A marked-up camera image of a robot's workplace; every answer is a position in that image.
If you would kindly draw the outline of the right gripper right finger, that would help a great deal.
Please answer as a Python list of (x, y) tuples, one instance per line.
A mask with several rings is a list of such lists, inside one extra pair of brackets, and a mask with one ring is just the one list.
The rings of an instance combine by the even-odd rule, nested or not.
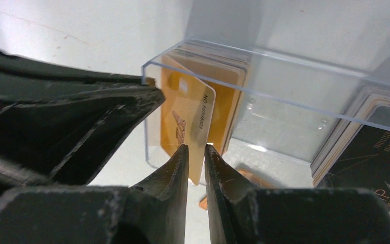
[(249, 187), (232, 199), (223, 189), (232, 173), (206, 145), (212, 243), (390, 243), (389, 212), (369, 190)]

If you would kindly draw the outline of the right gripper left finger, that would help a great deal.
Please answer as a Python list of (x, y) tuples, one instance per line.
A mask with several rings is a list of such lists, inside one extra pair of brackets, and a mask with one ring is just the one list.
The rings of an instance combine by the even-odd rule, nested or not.
[(184, 243), (189, 148), (132, 187), (45, 186), (0, 197), (0, 243)]

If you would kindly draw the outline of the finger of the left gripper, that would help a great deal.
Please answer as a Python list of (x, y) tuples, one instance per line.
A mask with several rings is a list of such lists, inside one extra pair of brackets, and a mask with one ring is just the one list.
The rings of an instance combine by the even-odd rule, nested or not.
[(153, 83), (0, 51), (0, 196), (16, 187), (90, 183), (165, 101)]

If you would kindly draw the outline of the clear plastic card tray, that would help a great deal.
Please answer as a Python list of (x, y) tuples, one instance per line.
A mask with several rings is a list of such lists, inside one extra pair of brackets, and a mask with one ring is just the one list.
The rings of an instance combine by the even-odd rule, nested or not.
[[(340, 120), (362, 120), (353, 107), (390, 102), (390, 79), (365, 70), (272, 49), (247, 50), (184, 39), (143, 66), (161, 88), (169, 55), (216, 92), (207, 143), (224, 155), (279, 154), (314, 165)], [(160, 145), (161, 106), (145, 124), (146, 161), (170, 157)]]

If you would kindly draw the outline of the orange leather card holder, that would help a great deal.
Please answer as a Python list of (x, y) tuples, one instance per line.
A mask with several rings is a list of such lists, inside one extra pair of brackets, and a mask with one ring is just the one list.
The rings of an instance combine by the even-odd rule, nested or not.
[(224, 194), (232, 199), (239, 198), (249, 187), (269, 189), (276, 187), (264, 174), (245, 164), (237, 165), (235, 171), (238, 173), (232, 173), (223, 180)]

